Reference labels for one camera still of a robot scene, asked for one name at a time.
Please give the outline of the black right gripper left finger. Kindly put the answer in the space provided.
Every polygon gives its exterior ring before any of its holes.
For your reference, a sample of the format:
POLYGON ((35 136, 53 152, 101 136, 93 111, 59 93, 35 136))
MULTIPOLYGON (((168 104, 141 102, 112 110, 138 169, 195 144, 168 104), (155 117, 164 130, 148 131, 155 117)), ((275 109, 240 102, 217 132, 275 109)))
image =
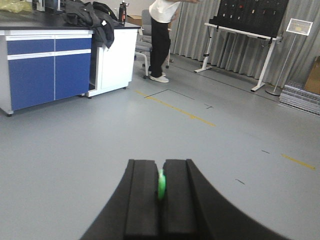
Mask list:
POLYGON ((153 160, 128 161, 121 181, 83 240, 158 240, 158 168, 153 160))

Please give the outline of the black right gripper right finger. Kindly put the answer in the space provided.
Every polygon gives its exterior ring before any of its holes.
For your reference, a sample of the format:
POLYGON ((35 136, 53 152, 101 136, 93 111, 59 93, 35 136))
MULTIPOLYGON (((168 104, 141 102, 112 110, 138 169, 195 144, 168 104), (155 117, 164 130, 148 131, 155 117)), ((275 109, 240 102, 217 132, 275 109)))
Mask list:
POLYGON ((228 201, 191 159, 167 159, 163 240, 285 240, 228 201))

